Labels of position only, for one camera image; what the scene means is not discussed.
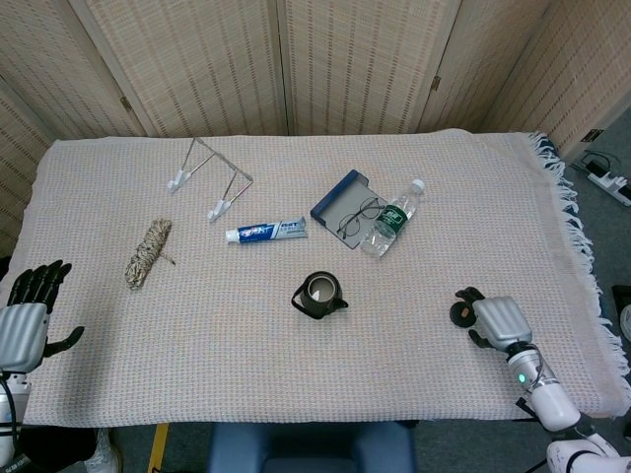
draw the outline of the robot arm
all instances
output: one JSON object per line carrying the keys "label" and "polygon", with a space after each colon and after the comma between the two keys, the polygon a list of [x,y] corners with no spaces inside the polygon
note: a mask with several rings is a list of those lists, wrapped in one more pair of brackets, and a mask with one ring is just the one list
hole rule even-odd
{"label": "robot arm", "polygon": [[548,446],[553,472],[627,472],[631,458],[621,458],[596,430],[589,417],[576,408],[563,385],[532,344],[532,331],[517,303],[510,297],[486,299],[475,288],[456,295],[450,317],[460,327],[472,327],[469,337],[480,348],[506,353],[507,363],[525,392],[538,421],[555,439]]}
{"label": "robot arm", "polygon": [[27,374],[43,358],[71,348],[79,341],[84,327],[70,336],[47,343],[48,321],[59,285],[71,265],[58,260],[35,271],[25,271],[14,283],[7,306],[0,310],[0,466],[11,461],[18,450],[18,430],[29,402],[31,384]]}

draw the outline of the toothpaste tube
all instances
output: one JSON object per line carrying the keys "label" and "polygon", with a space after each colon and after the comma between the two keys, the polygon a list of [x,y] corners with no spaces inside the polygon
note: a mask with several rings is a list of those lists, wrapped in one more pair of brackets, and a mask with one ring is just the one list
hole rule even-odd
{"label": "toothpaste tube", "polygon": [[275,224],[250,225],[226,232],[228,243],[250,243],[252,241],[266,241],[269,239],[306,237],[305,217],[298,220],[286,220]]}

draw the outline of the toothpaste cap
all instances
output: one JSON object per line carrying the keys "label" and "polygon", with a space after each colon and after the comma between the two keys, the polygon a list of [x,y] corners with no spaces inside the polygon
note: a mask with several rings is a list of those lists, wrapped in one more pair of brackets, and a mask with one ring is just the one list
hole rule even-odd
{"label": "toothpaste cap", "polygon": [[425,190],[425,182],[423,182],[421,179],[414,179],[412,181],[412,184],[418,187],[421,190],[421,192]]}
{"label": "toothpaste cap", "polygon": [[239,231],[238,230],[227,230],[226,231],[226,241],[228,243],[238,243],[239,242]]}

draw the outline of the water bottle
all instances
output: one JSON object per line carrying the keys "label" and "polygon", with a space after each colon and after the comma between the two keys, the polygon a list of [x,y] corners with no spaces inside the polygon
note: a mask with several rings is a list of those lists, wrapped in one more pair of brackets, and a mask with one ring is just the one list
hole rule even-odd
{"label": "water bottle", "polygon": [[394,242],[396,234],[418,209],[424,189],[423,181],[414,179],[398,197],[386,205],[373,227],[362,239],[361,248],[377,258],[383,256]]}

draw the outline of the yellow tape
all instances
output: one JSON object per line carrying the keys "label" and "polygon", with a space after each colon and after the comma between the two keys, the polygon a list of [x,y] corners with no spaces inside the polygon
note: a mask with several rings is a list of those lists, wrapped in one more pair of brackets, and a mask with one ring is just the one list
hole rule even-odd
{"label": "yellow tape", "polygon": [[167,446],[167,434],[169,433],[169,424],[158,424],[156,433],[154,434],[154,444],[151,447],[151,457],[149,458],[148,473],[162,471],[162,459],[165,456],[165,448]]}

